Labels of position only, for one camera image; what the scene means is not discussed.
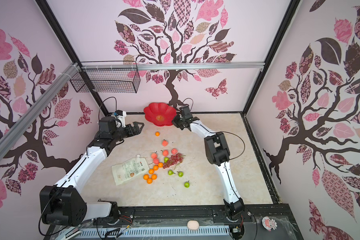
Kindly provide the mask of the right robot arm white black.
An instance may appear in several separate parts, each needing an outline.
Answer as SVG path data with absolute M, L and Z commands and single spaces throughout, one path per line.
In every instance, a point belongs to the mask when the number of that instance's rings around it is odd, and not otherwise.
M 207 160 L 218 171 L 224 190 L 224 204 L 227 218 L 237 221 L 245 210 L 231 171 L 230 149 L 223 132 L 216 132 L 194 117 L 188 108 L 181 108 L 172 121 L 181 130 L 188 129 L 204 140 Z

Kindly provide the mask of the purple fake grape bunch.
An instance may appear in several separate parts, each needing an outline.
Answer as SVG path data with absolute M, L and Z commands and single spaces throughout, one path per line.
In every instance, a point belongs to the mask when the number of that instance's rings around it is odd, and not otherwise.
M 171 155 L 169 157 L 169 160 L 166 163 L 164 162 L 163 168 L 166 169 L 171 166 L 178 165 L 184 161 L 184 158 L 185 158 L 185 155 L 183 155 L 181 153 L 177 153 L 176 155 Z

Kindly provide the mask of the white printed snack pouch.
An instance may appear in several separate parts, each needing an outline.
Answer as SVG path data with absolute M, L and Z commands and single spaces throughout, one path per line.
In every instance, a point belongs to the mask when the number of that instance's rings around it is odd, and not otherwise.
M 122 185 L 123 183 L 136 179 L 139 176 L 146 174 L 150 167 L 145 158 L 141 155 L 131 158 L 121 164 L 112 166 L 112 174 L 116 186 Z

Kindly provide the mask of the aluminium rail back wall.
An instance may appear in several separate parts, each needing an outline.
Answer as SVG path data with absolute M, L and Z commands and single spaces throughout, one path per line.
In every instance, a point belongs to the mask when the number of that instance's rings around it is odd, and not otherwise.
M 134 71 L 160 71 L 160 70 L 201 70 L 201 69 L 263 69 L 264 62 L 228 62 L 228 63 L 187 63 L 187 64 L 130 64 L 101 65 L 101 62 L 82 63 L 83 71 L 89 70 L 134 70 Z

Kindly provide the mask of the fake peach right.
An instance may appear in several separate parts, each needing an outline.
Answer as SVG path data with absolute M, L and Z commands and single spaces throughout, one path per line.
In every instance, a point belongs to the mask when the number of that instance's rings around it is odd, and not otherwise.
M 171 153 L 172 153 L 172 155 L 176 155 L 176 154 L 178 153 L 178 150 L 175 149 L 175 148 L 173 148 L 173 149 L 171 150 Z

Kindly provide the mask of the round pink cartoon sticker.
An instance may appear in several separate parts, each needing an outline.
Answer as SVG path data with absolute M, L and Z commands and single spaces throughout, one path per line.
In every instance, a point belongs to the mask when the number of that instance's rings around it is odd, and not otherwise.
M 272 230 L 276 230 L 278 227 L 277 222 L 274 219 L 271 219 L 269 217 L 262 218 L 262 225 L 269 232 Z

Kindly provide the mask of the aluminium rail wall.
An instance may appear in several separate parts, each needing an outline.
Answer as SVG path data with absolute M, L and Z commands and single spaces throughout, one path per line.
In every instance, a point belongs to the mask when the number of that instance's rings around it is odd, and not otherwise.
M 101 62 L 82 63 L 83 71 L 89 70 L 134 70 L 134 71 L 160 71 L 160 70 L 201 70 L 201 69 L 263 69 L 264 62 L 228 62 L 228 63 L 187 63 L 187 64 L 130 64 L 101 65 Z
M 27 110 L 25 114 L 9 129 L 8 133 L 0 139 L 0 161 L 7 152 L 23 136 L 28 127 L 42 113 L 45 107 L 52 101 L 53 97 L 63 86 L 80 70 L 78 63 L 71 63 L 42 94 L 37 101 Z

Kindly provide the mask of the white stapler tool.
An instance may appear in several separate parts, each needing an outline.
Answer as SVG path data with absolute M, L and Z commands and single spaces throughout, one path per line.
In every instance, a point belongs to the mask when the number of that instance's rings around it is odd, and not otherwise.
M 81 235 L 81 224 L 76 227 L 69 227 L 58 234 L 55 240 L 72 240 Z

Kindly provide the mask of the red flower-shaped fruit bowl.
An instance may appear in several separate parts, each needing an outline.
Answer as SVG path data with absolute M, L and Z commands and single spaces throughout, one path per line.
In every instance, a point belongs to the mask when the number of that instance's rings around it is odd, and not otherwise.
M 172 126 L 177 115 L 175 108 L 166 103 L 150 103 L 144 108 L 145 118 L 148 122 L 158 127 Z

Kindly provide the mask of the aluminium rail left wall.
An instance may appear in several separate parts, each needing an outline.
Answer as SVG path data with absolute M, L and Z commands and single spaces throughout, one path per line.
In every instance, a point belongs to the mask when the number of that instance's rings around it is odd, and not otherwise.
M 0 161 L 7 152 L 23 136 L 28 127 L 42 113 L 45 107 L 52 101 L 53 97 L 63 86 L 80 70 L 78 63 L 71 63 L 42 94 L 37 101 L 27 110 L 25 114 L 9 129 L 8 133 L 0 139 Z

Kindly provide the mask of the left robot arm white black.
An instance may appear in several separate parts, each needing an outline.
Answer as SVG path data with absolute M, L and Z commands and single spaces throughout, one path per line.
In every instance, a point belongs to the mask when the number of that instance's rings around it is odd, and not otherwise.
M 142 132 L 144 123 L 125 123 L 125 116 L 108 116 L 99 120 L 99 130 L 86 152 L 72 169 L 53 186 L 40 192 L 40 222 L 47 225 L 77 227 L 82 222 L 107 219 L 116 223 L 120 218 L 116 202 L 86 203 L 81 192 L 96 168 L 126 138 Z

